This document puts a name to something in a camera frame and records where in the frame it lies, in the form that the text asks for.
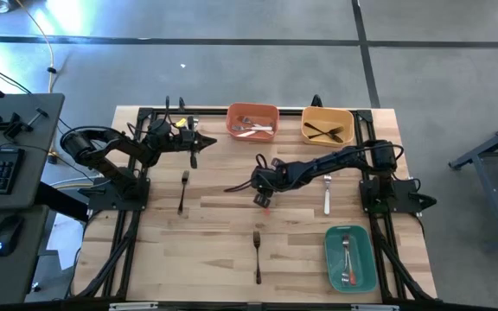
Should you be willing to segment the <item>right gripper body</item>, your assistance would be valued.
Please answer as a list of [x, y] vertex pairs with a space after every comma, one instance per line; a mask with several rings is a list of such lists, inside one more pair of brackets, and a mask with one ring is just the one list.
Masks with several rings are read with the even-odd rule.
[[271, 197], [278, 190], [278, 171], [257, 166], [251, 175], [251, 187], [260, 195]]

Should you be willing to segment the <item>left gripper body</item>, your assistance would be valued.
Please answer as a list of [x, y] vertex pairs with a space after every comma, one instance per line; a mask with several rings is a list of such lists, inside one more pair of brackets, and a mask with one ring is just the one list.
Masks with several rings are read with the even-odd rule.
[[173, 150], [194, 150], [198, 146], [197, 131], [187, 128], [179, 129], [171, 138]]

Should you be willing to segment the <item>orange plastic bin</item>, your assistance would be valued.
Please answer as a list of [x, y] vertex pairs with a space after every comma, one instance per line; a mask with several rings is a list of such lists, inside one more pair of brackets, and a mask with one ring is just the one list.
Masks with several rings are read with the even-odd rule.
[[[241, 119], [243, 117], [249, 117], [255, 123], [254, 126], [271, 126], [273, 130], [257, 131], [251, 136], [237, 137], [238, 134], [241, 134], [244, 131], [231, 130], [232, 125], [252, 127], [249, 124], [242, 123]], [[249, 142], [268, 143], [274, 139], [278, 132], [279, 110], [274, 105], [236, 102], [231, 104], [227, 109], [226, 127], [227, 132], [234, 139]]]

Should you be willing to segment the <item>yellow plastic bin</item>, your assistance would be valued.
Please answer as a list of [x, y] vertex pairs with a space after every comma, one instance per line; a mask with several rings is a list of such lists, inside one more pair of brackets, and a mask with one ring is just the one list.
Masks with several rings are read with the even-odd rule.
[[[309, 139], [309, 136], [318, 134], [318, 131], [304, 126], [305, 123], [310, 123], [323, 131], [328, 131], [342, 126], [344, 131], [339, 133], [338, 136], [343, 140], [343, 142], [337, 143], [328, 136], [318, 136], [316, 138]], [[351, 145], [354, 141], [354, 116], [348, 110], [310, 106], [303, 110], [301, 133], [303, 140], [307, 144], [342, 148]]]

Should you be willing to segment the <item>teal plastic bin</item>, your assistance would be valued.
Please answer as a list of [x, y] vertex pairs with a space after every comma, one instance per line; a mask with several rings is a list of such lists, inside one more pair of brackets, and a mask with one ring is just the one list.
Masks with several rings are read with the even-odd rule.
[[[350, 236], [351, 260], [356, 276], [356, 285], [342, 282], [344, 250], [342, 238]], [[368, 293], [375, 290], [377, 276], [373, 247], [367, 230], [360, 225], [330, 227], [324, 236], [324, 252], [329, 282], [338, 292], [344, 294]]]

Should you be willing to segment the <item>grey desk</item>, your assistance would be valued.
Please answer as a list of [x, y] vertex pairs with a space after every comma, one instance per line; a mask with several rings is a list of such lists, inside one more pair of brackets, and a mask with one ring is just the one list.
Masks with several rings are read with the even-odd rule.
[[11, 215], [24, 218], [16, 249], [0, 257], [0, 305], [24, 302], [32, 283], [49, 212], [48, 206], [36, 205], [35, 197], [64, 101], [62, 93], [10, 94], [0, 98], [0, 116], [4, 119], [16, 113], [28, 122], [38, 108], [47, 113], [34, 121], [31, 132], [17, 135], [16, 145], [24, 148], [22, 164], [11, 193], [0, 194], [0, 223]]

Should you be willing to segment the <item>black desk clamp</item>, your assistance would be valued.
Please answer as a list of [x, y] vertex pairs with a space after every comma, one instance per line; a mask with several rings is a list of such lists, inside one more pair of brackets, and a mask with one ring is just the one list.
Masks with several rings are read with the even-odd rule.
[[41, 117], [48, 118], [48, 114], [41, 108], [35, 109], [36, 114], [27, 123], [24, 123], [21, 117], [13, 112], [8, 121], [4, 121], [0, 116], [0, 131], [3, 137], [10, 142], [14, 142], [15, 138], [22, 132], [32, 132], [33, 124]]

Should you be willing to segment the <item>black computer mouse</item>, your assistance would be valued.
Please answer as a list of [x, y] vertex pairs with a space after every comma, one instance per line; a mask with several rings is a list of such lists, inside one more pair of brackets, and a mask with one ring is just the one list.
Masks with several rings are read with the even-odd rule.
[[13, 214], [0, 222], [0, 257], [7, 257], [15, 251], [24, 221], [23, 216]]

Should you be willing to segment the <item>black aluminium table frame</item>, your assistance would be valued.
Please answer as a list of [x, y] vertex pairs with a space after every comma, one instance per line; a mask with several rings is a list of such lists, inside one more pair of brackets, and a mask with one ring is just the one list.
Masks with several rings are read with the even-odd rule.
[[[240, 190], [256, 164], [267, 160], [307, 162], [329, 148], [304, 142], [300, 111], [285, 110], [268, 143], [234, 139], [226, 110], [193, 109], [198, 130], [217, 139], [189, 166], [186, 153], [162, 155], [151, 168], [147, 207], [134, 245], [126, 297], [130, 301], [378, 302], [380, 291], [343, 294], [329, 282], [324, 236], [330, 227], [360, 225], [361, 172], [333, 173], [330, 214], [323, 212], [325, 184], [315, 179], [298, 190], [275, 194], [268, 209], [256, 206], [254, 191]], [[183, 214], [177, 214], [182, 173], [189, 171]], [[256, 283], [253, 232], [259, 231], [262, 283]]]

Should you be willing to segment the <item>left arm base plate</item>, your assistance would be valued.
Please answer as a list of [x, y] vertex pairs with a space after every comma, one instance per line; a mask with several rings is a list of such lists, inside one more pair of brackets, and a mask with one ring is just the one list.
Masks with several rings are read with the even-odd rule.
[[90, 210], [142, 211], [147, 206], [150, 179], [143, 179], [139, 182], [139, 195], [133, 199], [122, 199], [106, 178], [100, 177], [94, 181], [93, 187], [81, 191], [88, 198], [87, 208]]

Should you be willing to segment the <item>orange-handled silver fork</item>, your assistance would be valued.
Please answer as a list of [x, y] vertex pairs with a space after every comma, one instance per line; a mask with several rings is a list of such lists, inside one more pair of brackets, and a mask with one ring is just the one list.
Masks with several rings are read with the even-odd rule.
[[352, 286], [356, 285], [356, 276], [354, 274], [354, 269], [352, 265], [352, 260], [351, 260], [351, 251], [350, 251], [350, 236], [346, 235], [343, 239], [343, 244], [346, 249], [346, 275], [348, 279], [348, 283]]

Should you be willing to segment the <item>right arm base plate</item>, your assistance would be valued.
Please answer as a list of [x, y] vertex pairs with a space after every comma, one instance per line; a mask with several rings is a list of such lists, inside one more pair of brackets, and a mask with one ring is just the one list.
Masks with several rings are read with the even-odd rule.
[[366, 213], [420, 213], [425, 209], [414, 181], [375, 176], [360, 181], [359, 191]]

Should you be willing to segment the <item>silver metal bracket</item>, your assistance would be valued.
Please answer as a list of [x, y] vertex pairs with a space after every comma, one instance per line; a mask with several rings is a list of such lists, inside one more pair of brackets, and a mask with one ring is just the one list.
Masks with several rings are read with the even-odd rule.
[[350, 311], [400, 311], [400, 309], [396, 305], [352, 304]]
[[151, 301], [135, 301], [111, 303], [108, 311], [153, 311], [158, 310], [158, 303]]

